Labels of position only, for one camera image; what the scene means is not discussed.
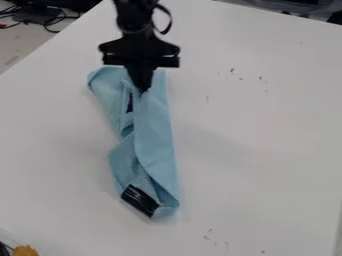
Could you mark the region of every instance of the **microfiber cloth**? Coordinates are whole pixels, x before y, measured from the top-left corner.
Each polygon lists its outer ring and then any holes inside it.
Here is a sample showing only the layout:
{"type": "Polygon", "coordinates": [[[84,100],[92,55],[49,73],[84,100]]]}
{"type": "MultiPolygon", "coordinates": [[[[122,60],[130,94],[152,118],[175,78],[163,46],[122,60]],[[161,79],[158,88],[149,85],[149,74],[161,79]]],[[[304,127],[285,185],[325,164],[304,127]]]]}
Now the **microfiber cloth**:
{"type": "Polygon", "coordinates": [[[124,68],[103,67],[88,77],[119,144],[108,154],[121,198],[152,219],[179,207],[165,72],[154,72],[141,94],[124,68]]]}

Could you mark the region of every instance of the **cable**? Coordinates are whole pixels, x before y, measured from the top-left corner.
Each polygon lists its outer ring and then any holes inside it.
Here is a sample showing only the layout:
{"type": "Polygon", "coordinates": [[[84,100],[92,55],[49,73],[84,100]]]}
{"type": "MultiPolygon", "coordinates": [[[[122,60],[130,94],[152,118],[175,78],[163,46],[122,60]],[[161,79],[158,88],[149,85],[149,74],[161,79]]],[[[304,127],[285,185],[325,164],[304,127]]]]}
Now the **cable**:
{"type": "MultiPolygon", "coordinates": [[[[1,16],[0,19],[4,19],[4,18],[8,18],[8,17],[13,17],[13,16],[14,16],[14,14],[9,14],[9,15],[5,15],[5,16],[1,16]]],[[[12,25],[0,24],[0,29],[13,28],[15,26],[18,26],[21,23],[22,23],[22,21],[14,23],[12,25]]]]}
{"type": "Polygon", "coordinates": [[[54,34],[58,34],[59,32],[61,31],[58,31],[58,30],[52,30],[52,29],[49,29],[48,27],[49,26],[52,26],[52,25],[55,25],[65,19],[78,19],[79,17],[81,17],[81,13],[78,13],[77,16],[68,16],[65,11],[61,8],[59,8],[59,10],[61,11],[61,13],[63,14],[62,17],[55,17],[55,18],[52,18],[52,19],[49,19],[47,20],[45,23],[44,23],[44,29],[50,33],[54,33],[54,34]]]}
{"type": "Polygon", "coordinates": [[[21,7],[19,5],[12,5],[4,10],[0,11],[0,15],[5,15],[5,14],[14,14],[16,12],[18,12],[19,10],[21,10],[21,7]]]}

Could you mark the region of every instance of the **black cable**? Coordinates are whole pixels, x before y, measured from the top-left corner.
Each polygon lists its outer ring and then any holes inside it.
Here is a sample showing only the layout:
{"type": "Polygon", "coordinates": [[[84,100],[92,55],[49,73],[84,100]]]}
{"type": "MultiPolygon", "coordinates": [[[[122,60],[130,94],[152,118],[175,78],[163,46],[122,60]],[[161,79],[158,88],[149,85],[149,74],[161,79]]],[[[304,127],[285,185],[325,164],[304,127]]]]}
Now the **black cable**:
{"type": "Polygon", "coordinates": [[[8,12],[11,12],[11,11],[13,11],[13,10],[11,10],[11,9],[16,9],[16,8],[20,8],[18,5],[12,5],[12,6],[10,6],[10,7],[8,7],[8,8],[6,8],[6,9],[3,9],[3,10],[1,10],[0,11],[0,15],[1,14],[7,14],[8,12]]]}
{"type": "MultiPolygon", "coordinates": [[[[5,15],[5,16],[1,16],[0,19],[4,19],[4,18],[8,18],[8,17],[13,17],[13,16],[14,16],[14,14],[9,14],[9,15],[5,15]]],[[[12,24],[12,25],[4,25],[4,24],[3,24],[4,26],[0,26],[0,29],[13,28],[13,27],[15,27],[15,26],[20,25],[21,23],[23,23],[23,22],[20,21],[20,22],[14,23],[14,24],[12,24]]]]}
{"type": "Polygon", "coordinates": [[[60,9],[61,13],[63,14],[62,17],[55,17],[55,18],[47,20],[44,23],[44,29],[50,33],[58,34],[61,31],[49,29],[48,28],[49,26],[55,25],[55,24],[65,20],[65,19],[78,19],[79,17],[81,17],[81,13],[78,13],[77,16],[67,16],[67,14],[65,13],[65,11],[63,9],[61,9],[61,8],[59,8],[59,9],[60,9]]]}

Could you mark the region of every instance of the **debris speck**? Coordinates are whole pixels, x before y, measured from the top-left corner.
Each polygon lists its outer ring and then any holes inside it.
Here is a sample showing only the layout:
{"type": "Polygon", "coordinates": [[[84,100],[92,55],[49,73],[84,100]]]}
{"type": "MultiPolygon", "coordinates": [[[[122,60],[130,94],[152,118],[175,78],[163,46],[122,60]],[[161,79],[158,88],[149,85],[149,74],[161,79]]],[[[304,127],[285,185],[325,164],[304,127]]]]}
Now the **debris speck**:
{"type": "Polygon", "coordinates": [[[228,253],[230,253],[230,250],[229,250],[229,243],[228,243],[228,242],[225,242],[225,245],[226,245],[226,251],[227,251],[228,253]]]}
{"type": "Polygon", "coordinates": [[[19,56],[13,56],[12,58],[10,58],[8,61],[5,62],[6,66],[11,65],[13,62],[15,62],[17,59],[19,58],[19,56]]]}

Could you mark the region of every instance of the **light blue cloth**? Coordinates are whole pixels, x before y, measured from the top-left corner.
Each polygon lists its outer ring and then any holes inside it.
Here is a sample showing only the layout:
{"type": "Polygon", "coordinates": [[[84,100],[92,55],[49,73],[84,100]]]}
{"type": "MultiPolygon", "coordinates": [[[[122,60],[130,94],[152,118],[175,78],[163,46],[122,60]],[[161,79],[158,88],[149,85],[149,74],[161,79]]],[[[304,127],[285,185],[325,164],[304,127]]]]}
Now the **light blue cloth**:
{"type": "Polygon", "coordinates": [[[108,154],[118,193],[133,185],[159,204],[152,218],[172,215],[179,195],[165,72],[155,71],[142,95],[123,68],[103,67],[88,81],[120,141],[108,154]],[[127,113],[130,95],[133,112],[127,113]]]}

